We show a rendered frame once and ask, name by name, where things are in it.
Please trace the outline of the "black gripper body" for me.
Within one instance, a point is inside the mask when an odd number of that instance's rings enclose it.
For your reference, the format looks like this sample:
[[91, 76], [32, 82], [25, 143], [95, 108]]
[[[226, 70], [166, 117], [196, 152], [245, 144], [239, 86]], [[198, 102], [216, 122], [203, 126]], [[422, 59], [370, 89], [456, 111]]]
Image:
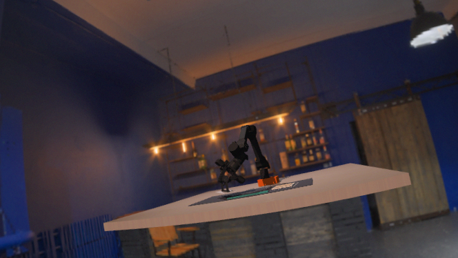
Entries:
[[243, 178], [241, 175], [235, 174], [242, 165], [241, 162], [237, 159], [233, 158], [233, 160], [229, 163], [228, 166], [224, 165], [225, 162], [221, 159], [216, 160], [215, 164], [221, 166], [224, 170], [232, 174], [232, 176], [234, 176], [239, 183], [244, 183], [245, 178]]

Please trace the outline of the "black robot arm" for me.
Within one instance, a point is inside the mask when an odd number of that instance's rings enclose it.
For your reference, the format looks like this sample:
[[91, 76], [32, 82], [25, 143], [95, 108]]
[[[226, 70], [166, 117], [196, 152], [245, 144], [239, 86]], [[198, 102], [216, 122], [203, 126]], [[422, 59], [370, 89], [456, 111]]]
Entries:
[[[256, 168], [257, 171], [260, 170], [260, 175], [261, 179], [266, 179], [270, 178], [268, 174], [268, 169], [270, 168], [269, 163], [267, 162], [267, 159], [262, 155], [257, 138], [257, 128], [254, 125], [245, 125], [241, 127], [241, 132], [239, 136], [239, 140], [233, 141], [228, 149], [233, 155], [235, 159], [241, 162], [241, 164], [245, 161], [248, 160], [248, 155], [246, 155], [244, 152], [248, 151], [248, 144], [247, 144], [247, 139], [250, 140], [252, 148], [254, 150], [255, 156], [256, 156]], [[267, 167], [267, 168], [266, 168]], [[263, 168], [263, 169], [260, 169]]]

